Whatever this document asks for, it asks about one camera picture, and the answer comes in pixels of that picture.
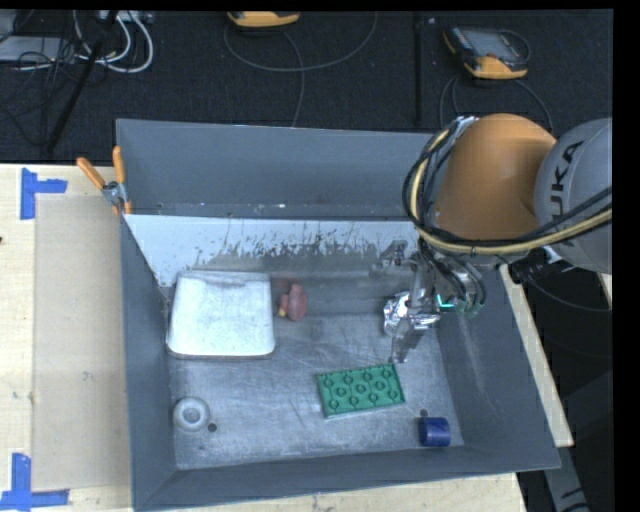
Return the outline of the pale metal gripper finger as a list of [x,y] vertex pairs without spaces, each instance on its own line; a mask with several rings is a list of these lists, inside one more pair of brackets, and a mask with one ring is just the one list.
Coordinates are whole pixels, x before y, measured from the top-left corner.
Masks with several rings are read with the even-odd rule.
[[392,363],[404,363],[406,359],[405,354],[405,333],[406,333],[406,321],[401,319],[398,323],[391,328],[391,353],[389,361]]
[[407,313],[408,330],[405,335],[405,355],[417,348],[422,337],[438,327],[440,311],[434,305],[411,307]]

